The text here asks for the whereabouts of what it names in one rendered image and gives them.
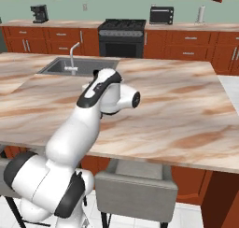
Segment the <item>red-brown base cabinet run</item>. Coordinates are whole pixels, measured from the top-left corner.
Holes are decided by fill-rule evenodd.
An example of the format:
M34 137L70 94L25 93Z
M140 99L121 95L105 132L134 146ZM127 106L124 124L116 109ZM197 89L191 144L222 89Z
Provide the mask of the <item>red-brown base cabinet run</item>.
M239 32L146 30L144 57L206 61L218 75L239 76Z
M3 26L7 50L20 53L98 56L99 40L96 28Z

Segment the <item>grey steel sink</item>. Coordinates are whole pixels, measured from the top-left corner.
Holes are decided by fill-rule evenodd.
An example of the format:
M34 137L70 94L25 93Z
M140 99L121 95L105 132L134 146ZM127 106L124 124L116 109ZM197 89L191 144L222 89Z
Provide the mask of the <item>grey steel sink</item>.
M47 64L43 69L41 69L39 74L71 76L72 72L66 71L64 69L66 66L70 66L71 63L74 63L74 67L77 68L76 75L78 77L92 77L94 70L101 70L103 68L115 69L119 61L82 58L70 60L69 58L57 57L52 62Z

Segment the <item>white sink tap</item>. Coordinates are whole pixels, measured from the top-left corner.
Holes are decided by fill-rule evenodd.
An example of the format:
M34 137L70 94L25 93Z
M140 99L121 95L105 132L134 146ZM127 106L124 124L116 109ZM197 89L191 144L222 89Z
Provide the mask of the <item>white sink tap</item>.
M64 65L64 71L70 71L71 75L75 75L77 73L77 67L74 66L74 49L79 47L80 42L77 42L73 47L70 49L70 66L67 66L66 64Z

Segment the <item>black stove with oven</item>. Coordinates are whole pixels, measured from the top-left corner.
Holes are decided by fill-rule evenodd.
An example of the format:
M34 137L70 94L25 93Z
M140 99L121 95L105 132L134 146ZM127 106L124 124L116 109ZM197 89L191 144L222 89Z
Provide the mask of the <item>black stove with oven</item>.
M142 58L146 20L106 19L98 27L102 57Z

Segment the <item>black coffee machine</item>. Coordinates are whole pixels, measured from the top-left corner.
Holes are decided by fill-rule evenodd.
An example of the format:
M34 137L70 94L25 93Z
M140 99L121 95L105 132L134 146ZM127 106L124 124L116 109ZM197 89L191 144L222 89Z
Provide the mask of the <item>black coffee machine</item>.
M34 23L44 23L49 20L46 5L31 6L31 11L35 17Z

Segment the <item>black toaster oven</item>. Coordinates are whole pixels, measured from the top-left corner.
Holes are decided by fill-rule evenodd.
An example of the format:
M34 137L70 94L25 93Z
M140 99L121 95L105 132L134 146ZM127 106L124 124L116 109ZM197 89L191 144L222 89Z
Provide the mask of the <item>black toaster oven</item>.
M149 23L150 24L172 24L174 17L173 7L151 7Z

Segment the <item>red-brown island base cabinets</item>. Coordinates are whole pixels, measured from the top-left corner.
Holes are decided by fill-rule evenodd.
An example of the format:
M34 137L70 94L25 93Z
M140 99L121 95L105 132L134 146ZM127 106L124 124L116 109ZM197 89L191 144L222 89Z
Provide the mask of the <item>red-brown island base cabinets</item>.
M204 228L239 228L239 174L173 166L177 202L201 206Z

